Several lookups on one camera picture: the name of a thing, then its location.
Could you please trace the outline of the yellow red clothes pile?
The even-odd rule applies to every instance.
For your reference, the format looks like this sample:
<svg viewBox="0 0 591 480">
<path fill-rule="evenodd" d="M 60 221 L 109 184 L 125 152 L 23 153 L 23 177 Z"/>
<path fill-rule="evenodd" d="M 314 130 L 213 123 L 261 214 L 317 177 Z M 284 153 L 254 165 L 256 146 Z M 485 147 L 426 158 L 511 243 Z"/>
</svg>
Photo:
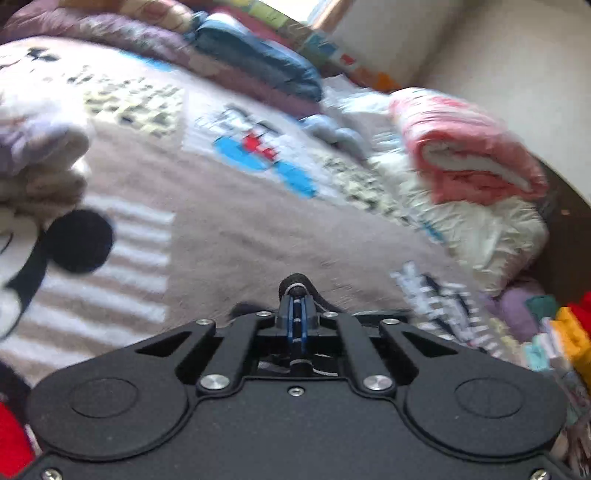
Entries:
<svg viewBox="0 0 591 480">
<path fill-rule="evenodd" d="M 577 304 L 561 306 L 550 295 L 525 301 L 535 333 L 522 347 L 526 365 L 553 378 L 568 399 L 567 425 L 590 422 L 590 333 Z"/>
</svg>

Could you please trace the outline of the cream white duvet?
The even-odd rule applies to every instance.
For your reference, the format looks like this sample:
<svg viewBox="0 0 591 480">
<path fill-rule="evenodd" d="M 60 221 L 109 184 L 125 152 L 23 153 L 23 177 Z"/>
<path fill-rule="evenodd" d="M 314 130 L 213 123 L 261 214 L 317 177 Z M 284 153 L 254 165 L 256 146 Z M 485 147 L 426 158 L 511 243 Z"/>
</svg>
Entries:
<svg viewBox="0 0 591 480">
<path fill-rule="evenodd" d="M 518 197 L 483 206 L 467 201 L 436 204 L 387 117 L 389 97 L 343 76 L 324 81 L 322 111 L 359 130 L 372 147 L 370 174 L 394 199 L 401 215 L 446 248 L 480 291 L 499 295 L 541 254 L 549 233 L 534 205 Z"/>
</svg>

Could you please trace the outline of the pile of folded light clothes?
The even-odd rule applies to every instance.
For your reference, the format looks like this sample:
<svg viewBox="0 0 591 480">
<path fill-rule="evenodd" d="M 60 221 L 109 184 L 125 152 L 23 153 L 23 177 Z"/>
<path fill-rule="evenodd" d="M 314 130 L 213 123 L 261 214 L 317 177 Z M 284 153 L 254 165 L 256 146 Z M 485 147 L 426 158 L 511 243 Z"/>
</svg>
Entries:
<svg viewBox="0 0 591 480">
<path fill-rule="evenodd" d="M 73 210 L 88 185 L 93 127 L 72 93 L 1 91 L 1 205 L 47 223 Z"/>
</svg>

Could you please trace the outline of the grey plush toy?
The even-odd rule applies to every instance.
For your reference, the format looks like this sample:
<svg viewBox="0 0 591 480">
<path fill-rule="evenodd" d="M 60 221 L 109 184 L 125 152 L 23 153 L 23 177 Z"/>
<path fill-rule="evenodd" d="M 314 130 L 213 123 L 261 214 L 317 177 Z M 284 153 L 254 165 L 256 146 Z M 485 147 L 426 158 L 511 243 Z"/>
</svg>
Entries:
<svg viewBox="0 0 591 480">
<path fill-rule="evenodd" d="M 366 140 L 360 134 L 346 127 L 339 126 L 327 115 L 311 115 L 300 120 L 301 128 L 312 137 L 345 152 L 360 162 L 365 162 L 370 154 Z"/>
</svg>

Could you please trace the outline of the folded blue quilt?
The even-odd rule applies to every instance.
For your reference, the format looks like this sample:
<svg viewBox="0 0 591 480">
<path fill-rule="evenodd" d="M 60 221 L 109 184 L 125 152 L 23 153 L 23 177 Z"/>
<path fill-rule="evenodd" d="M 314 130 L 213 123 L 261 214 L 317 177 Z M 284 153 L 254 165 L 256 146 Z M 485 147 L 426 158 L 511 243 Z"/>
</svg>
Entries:
<svg viewBox="0 0 591 480">
<path fill-rule="evenodd" d="M 322 100 L 322 77 L 303 56 L 256 36 L 226 13 L 193 14 L 185 38 L 199 52 L 238 68 L 283 93 Z"/>
</svg>

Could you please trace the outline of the black grey striped garment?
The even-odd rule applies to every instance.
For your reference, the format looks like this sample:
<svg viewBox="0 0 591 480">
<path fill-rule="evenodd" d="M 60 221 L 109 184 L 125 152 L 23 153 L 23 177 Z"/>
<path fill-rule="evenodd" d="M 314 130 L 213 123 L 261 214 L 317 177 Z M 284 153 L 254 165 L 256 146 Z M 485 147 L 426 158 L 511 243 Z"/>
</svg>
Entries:
<svg viewBox="0 0 591 480">
<path fill-rule="evenodd" d="M 325 300 L 301 273 L 283 279 L 280 307 L 270 313 L 280 342 L 260 356 L 259 375 L 339 377 L 345 370 L 344 335 L 339 328 L 346 311 Z"/>
</svg>

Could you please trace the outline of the Mickey Mouse fleece blanket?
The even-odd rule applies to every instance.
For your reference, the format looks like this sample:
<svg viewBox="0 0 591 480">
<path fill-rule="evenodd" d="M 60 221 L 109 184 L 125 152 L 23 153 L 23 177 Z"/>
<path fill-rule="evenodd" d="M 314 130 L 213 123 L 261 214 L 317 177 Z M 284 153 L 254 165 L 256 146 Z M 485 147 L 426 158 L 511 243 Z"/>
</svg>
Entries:
<svg viewBox="0 0 591 480">
<path fill-rule="evenodd" d="M 349 193 L 327 168 L 344 178 L 358 174 L 355 166 L 308 142 L 286 117 L 273 121 L 293 134 L 290 160 L 311 168 L 313 198 L 270 173 L 185 151 L 178 134 L 157 138 L 98 120 L 83 206 L 111 223 L 111 253 L 91 274 L 50 268 L 2 341 L 2 361 L 35 384 L 198 318 L 224 326 L 239 302 L 271 306 L 293 273 L 349 311 L 406 309 L 394 276 L 408 263 L 462 295 L 477 346 L 509 359 L 473 281 L 405 221 L 392 196 L 370 178 Z"/>
</svg>

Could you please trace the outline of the pink rolled quilt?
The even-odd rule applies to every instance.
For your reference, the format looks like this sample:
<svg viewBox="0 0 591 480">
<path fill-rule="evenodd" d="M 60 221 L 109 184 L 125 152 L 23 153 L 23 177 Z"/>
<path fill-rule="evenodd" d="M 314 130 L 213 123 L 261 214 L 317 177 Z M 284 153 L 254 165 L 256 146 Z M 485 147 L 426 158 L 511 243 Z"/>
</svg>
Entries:
<svg viewBox="0 0 591 480">
<path fill-rule="evenodd" d="M 539 162 L 477 105 L 426 88 L 398 90 L 390 102 L 394 126 L 436 204 L 534 201 L 547 193 Z"/>
</svg>

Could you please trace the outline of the beige patterned pillow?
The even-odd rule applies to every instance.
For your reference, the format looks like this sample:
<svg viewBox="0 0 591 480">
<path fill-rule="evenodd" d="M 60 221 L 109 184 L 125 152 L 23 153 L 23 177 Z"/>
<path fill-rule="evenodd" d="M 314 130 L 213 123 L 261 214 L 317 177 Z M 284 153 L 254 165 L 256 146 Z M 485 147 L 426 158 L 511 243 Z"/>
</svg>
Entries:
<svg viewBox="0 0 591 480">
<path fill-rule="evenodd" d="M 88 13 L 117 14 L 176 33 L 185 33 L 192 26 L 193 11 L 174 0 L 66 0 L 58 5 Z"/>
</svg>

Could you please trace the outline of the colourful alphabet foam mat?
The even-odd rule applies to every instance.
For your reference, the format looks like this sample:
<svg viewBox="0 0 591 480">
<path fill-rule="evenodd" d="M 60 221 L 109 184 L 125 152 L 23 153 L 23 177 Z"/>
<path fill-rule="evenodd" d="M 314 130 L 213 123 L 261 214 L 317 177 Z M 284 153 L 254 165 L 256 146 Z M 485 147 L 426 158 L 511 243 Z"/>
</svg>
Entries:
<svg viewBox="0 0 591 480">
<path fill-rule="evenodd" d="M 339 22 L 324 28 L 314 28 L 256 0 L 231 0 L 219 3 L 239 18 L 257 27 L 273 32 L 281 42 L 317 67 L 322 76 L 344 74 L 360 87 L 368 87 L 382 93 L 392 93 L 401 88 L 399 82 L 388 73 L 371 67 L 363 57 L 335 40 L 332 33 Z"/>
</svg>

